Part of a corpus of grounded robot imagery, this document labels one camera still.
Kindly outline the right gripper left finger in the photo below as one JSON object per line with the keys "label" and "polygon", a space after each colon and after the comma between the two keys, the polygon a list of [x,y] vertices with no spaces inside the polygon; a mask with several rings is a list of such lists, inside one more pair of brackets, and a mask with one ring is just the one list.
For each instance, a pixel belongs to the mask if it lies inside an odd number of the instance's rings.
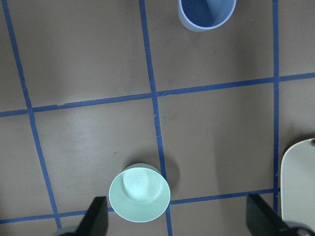
{"label": "right gripper left finger", "polygon": [[107,199],[95,197],[77,227],[75,236],[105,236],[108,230]]}

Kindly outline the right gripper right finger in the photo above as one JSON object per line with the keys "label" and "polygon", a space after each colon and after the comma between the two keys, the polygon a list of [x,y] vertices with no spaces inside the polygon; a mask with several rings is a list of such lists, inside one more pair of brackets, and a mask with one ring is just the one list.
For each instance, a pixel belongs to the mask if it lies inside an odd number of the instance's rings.
{"label": "right gripper right finger", "polygon": [[258,194],[246,201],[246,226],[252,236],[282,236],[285,223]]}

